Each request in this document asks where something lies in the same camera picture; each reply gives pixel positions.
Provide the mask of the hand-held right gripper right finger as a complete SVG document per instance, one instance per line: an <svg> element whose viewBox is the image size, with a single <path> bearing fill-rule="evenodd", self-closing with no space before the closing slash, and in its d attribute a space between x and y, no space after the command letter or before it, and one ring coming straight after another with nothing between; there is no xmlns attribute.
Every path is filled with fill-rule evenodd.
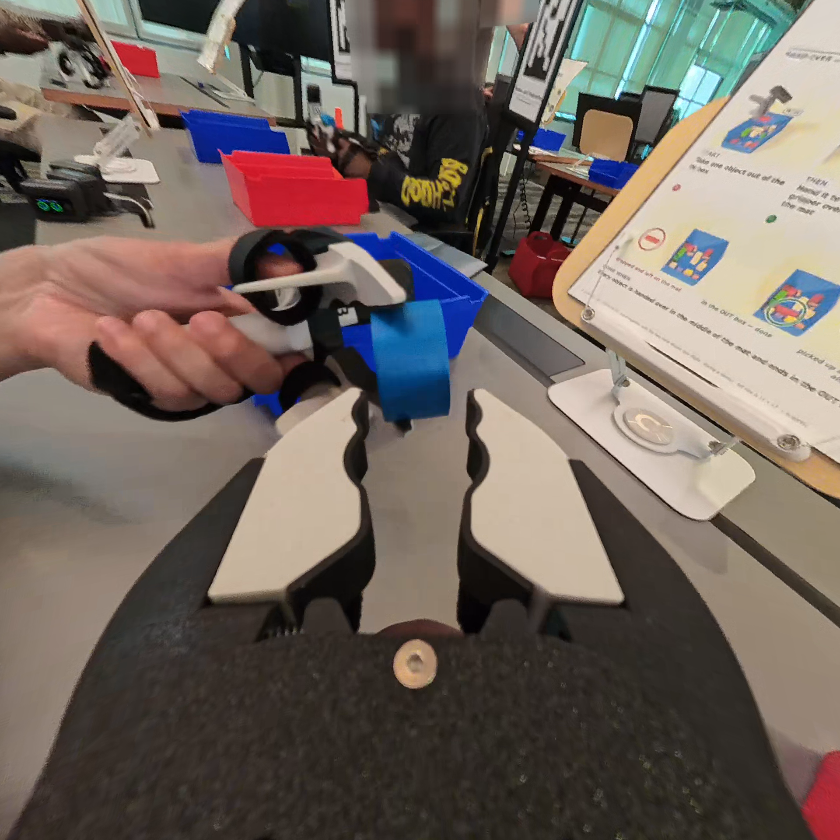
<svg viewBox="0 0 840 840"><path fill-rule="evenodd" d="M620 607L625 594L570 458L540 426L486 389L469 391L469 487L457 547L459 621L501 602L529 621L555 606Z"/></svg>

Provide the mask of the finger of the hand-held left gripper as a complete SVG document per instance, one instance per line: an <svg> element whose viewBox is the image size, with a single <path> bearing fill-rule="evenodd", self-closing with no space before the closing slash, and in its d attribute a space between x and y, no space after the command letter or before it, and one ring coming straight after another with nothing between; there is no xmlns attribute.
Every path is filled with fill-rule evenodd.
<svg viewBox="0 0 840 840"><path fill-rule="evenodd" d="M402 259L376 260L356 244L333 244L316 255L315 268L234 285L268 319L308 319L322 304L360 303L392 308L411 300L411 267Z"/></svg>
<svg viewBox="0 0 840 840"><path fill-rule="evenodd" d="M315 388L275 423L279 440L365 440L365 394L355 385Z"/></svg>

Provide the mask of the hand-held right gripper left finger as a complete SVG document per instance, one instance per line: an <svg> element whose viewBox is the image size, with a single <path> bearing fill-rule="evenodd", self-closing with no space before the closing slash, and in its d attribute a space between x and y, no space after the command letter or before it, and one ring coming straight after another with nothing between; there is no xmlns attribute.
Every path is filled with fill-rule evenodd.
<svg viewBox="0 0 840 840"><path fill-rule="evenodd" d="M369 432L365 396L365 439ZM365 440L277 440L207 591L214 605L274 603L300 621L318 599L350 620L375 570Z"/></svg>

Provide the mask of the blue arch wooden block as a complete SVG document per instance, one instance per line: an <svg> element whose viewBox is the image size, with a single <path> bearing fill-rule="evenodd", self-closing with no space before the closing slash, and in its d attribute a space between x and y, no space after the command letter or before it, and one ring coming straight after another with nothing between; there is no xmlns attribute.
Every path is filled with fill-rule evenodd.
<svg viewBox="0 0 840 840"><path fill-rule="evenodd" d="M438 300L373 310L371 340L386 422L400 424L449 414L448 343Z"/></svg>

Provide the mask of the grey desk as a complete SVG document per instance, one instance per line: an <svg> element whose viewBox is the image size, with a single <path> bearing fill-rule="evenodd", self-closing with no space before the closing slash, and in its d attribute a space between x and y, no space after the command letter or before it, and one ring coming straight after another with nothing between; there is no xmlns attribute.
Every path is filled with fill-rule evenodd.
<svg viewBox="0 0 840 840"><path fill-rule="evenodd" d="M476 280L514 306L513 290ZM376 540L362 628L455 619L455 546L467 488L466 393L485 387L584 461L677 561L728 637L803 797L838 749L839 634L712 525L683 518L553 407L548 385L468 332L449 418L394 443L372 430L365 487ZM46 761L103 629L163 547L275 440L252 404L156 423L53 371L2 384L2 837Z"/></svg>

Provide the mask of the desk height controller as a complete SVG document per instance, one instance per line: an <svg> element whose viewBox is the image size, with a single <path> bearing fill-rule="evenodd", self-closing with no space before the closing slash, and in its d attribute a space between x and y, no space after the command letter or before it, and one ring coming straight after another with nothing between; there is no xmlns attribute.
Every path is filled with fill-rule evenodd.
<svg viewBox="0 0 840 840"><path fill-rule="evenodd" d="M84 224L100 217L137 216L143 227L156 227L147 197L119 192L96 165L61 161L50 164L46 176L27 176L17 159L2 159L2 177L35 211L37 219Z"/></svg>

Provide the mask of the person's left hand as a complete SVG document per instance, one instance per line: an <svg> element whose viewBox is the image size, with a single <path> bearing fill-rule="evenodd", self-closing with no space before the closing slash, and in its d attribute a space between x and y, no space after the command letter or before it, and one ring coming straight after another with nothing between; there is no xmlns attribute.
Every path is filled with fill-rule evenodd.
<svg viewBox="0 0 840 840"><path fill-rule="evenodd" d="M1 380L52 369L95 392L98 343L166 412L278 391L305 358L236 330L253 309L227 289L235 242L96 237L3 252Z"/></svg>

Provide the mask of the white board stand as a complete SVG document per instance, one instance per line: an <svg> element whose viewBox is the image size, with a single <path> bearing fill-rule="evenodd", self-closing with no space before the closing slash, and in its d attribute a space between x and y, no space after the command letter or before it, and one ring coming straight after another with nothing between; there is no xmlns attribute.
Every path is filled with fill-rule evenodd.
<svg viewBox="0 0 840 840"><path fill-rule="evenodd" d="M661 501L708 521L750 488L750 463L638 383L608 370L555 383L549 401Z"/></svg>

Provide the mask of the small blue plastic bin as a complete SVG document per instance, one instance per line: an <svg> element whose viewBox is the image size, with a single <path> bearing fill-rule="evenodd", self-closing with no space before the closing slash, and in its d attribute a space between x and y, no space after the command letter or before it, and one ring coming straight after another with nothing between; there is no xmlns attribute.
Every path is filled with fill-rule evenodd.
<svg viewBox="0 0 840 840"><path fill-rule="evenodd" d="M181 111L198 162L220 165L234 151L290 154L286 134L265 118L203 110Z"/></svg>
<svg viewBox="0 0 840 840"><path fill-rule="evenodd" d="M639 165L626 161L594 159L590 164L587 178L594 184L621 190L638 169Z"/></svg>

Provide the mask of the red bag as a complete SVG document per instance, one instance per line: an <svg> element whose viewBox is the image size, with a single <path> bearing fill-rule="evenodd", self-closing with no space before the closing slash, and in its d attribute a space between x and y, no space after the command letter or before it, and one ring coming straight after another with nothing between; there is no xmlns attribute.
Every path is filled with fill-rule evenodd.
<svg viewBox="0 0 840 840"><path fill-rule="evenodd" d="M525 298L549 300L554 278L571 254L572 248L550 234L531 232L516 248L508 276Z"/></svg>

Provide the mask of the wooden table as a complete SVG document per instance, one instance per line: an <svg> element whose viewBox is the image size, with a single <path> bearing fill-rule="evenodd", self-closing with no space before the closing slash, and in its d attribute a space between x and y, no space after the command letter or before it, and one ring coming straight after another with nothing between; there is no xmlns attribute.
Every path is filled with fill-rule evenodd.
<svg viewBox="0 0 840 840"><path fill-rule="evenodd" d="M39 80L40 90L45 99L50 102L77 104L109 112L130 110L132 102L115 80L111 80L112 83L106 87L90 89L75 80L58 84L57 79L58 76L43 71ZM271 125L277 124L277 118L262 111L252 101L226 101L223 98L212 98L197 87L196 83L169 73L164 73L159 78L142 77L136 84L145 101L158 116L178 118L181 112L202 110L224 112L252 119L266 119Z"/></svg>

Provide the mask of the black monitor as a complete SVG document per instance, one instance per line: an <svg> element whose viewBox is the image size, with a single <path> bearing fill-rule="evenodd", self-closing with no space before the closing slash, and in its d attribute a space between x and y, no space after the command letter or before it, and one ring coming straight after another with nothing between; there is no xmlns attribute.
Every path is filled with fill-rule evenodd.
<svg viewBox="0 0 840 840"><path fill-rule="evenodd" d="M146 24L204 35L218 1L139 1ZM327 1L246 1L238 10L234 41L265 56L329 61L331 23Z"/></svg>

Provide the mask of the small red plastic bin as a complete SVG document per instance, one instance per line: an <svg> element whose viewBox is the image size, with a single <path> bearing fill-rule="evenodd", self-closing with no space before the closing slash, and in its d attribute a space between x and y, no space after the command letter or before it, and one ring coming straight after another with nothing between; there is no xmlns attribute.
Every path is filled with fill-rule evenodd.
<svg viewBox="0 0 840 840"><path fill-rule="evenodd" d="M112 47L123 67L135 77L160 78L158 56L153 48L113 40Z"/></svg>

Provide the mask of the small tag board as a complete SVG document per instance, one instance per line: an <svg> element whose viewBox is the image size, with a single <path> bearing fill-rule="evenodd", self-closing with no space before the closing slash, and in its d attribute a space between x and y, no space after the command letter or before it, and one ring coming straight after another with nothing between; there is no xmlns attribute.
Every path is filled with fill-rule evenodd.
<svg viewBox="0 0 840 840"><path fill-rule="evenodd" d="M582 7L581 1L542 1L528 28L507 95L505 114L520 130L536 130L554 112L584 62L565 51Z"/></svg>

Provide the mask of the instruction sheet board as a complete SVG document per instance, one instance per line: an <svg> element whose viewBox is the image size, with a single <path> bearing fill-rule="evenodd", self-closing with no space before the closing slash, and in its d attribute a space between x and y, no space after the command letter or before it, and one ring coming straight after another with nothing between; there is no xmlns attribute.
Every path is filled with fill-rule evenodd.
<svg viewBox="0 0 840 840"><path fill-rule="evenodd" d="M553 303L615 355L615 384L838 499L838 2L666 134Z"/></svg>

